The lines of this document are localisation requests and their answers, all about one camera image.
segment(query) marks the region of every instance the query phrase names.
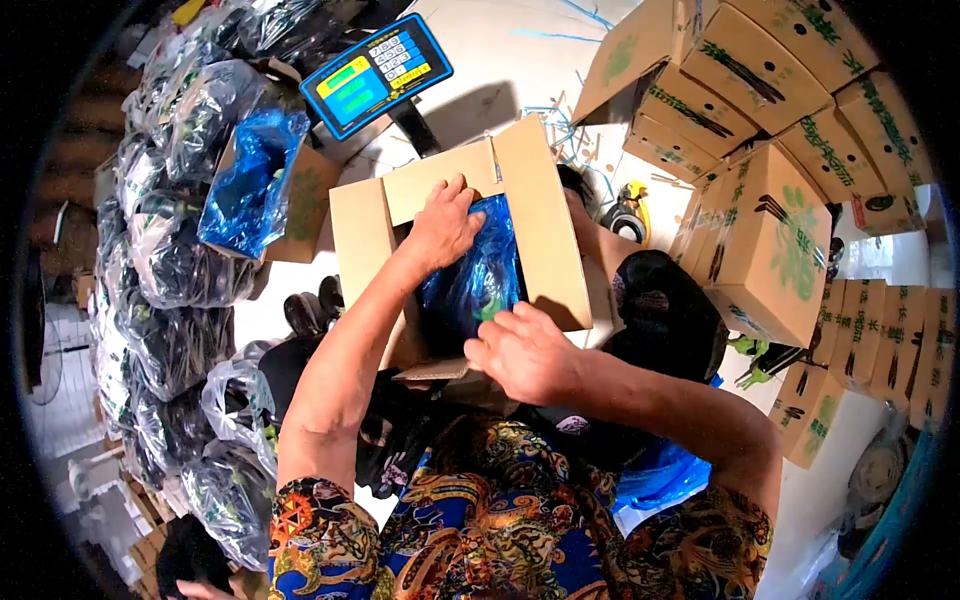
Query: yellow label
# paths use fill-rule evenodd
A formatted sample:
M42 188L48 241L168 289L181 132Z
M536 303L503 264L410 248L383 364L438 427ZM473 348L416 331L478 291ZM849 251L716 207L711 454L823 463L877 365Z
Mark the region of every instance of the yellow label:
M393 89L397 89L401 85L408 84L412 82L414 79L416 79L417 77L419 77L420 75L423 75L424 73L429 73L429 72L430 72L430 65L425 62L419 67L413 70L407 71L403 75L391 81L390 87L392 87Z
M369 68L370 62L367 60L367 57L359 56L338 69L333 75L327 77L320 85L317 85L317 93L320 94L321 98L326 99L327 96L337 91L343 84Z

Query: dark hair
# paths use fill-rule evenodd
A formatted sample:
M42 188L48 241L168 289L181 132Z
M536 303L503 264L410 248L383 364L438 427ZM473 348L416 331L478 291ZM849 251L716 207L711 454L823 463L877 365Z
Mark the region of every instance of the dark hair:
M584 206L593 200L593 190L584 181L581 175L573 167L565 164L557 165L557 175L560 176L560 184L566 189L570 189L580 194L580 199L584 201Z

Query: green digital readout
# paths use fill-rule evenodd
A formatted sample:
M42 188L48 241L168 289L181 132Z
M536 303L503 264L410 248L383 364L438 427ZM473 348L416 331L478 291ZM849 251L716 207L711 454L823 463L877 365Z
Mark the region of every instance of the green digital readout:
M350 77L351 75L353 75L353 73L355 73L355 71L353 70L353 67L352 67L352 66L348 66L348 67L347 67L346 69L344 69L343 71L337 73L336 75L334 75L334 76L331 77L330 79L326 80L325 83L327 84L327 86L329 86L329 87L331 87L331 88L332 88L332 87L336 87L337 85L340 84L341 81L343 81L343 80L345 80L345 79L349 79L349 77Z
M364 103L366 103L367 101L369 101L370 98L372 98L372 97L373 97L373 92L372 92L372 91L370 91L369 89L364 90L364 92L363 92L362 94L360 94L359 96L357 96L356 98L354 98L354 99L350 102L350 104L348 104L348 105L344 108L344 110L345 110L346 112L350 112L351 110L356 110L357 107L363 105Z
M347 99L347 96L359 90L361 87L363 87L363 85L364 85L364 80L357 78L352 82L350 82L349 84L346 84L343 87L341 87L337 91L337 93L334 94L334 96L337 98L337 100L344 101Z

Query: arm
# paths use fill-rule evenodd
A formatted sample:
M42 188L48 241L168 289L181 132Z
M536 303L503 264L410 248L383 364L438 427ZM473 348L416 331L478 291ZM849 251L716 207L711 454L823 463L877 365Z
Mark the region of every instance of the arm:
M576 348L546 314L523 302L482 324L464 353L515 400L564 406L676 442L713 465L713 484L745 494L776 518L780 432L743 398Z
M410 235L310 358L277 444L278 490L301 477L353 490L357 433L400 309L427 275L467 251L483 225L482 212L467 215L474 191L463 186L462 175L437 184Z

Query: black shoe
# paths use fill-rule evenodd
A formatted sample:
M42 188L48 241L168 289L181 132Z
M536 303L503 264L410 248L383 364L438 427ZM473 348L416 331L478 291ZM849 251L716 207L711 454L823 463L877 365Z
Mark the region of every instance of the black shoe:
M317 323L317 313L312 302L303 294L294 294L283 301L283 316L297 337L320 335L323 331Z
M344 297L340 293L340 279L336 276L326 276L320 282L317 300L320 302L320 311L317 313L317 322L325 331L333 326L340 318L344 308Z

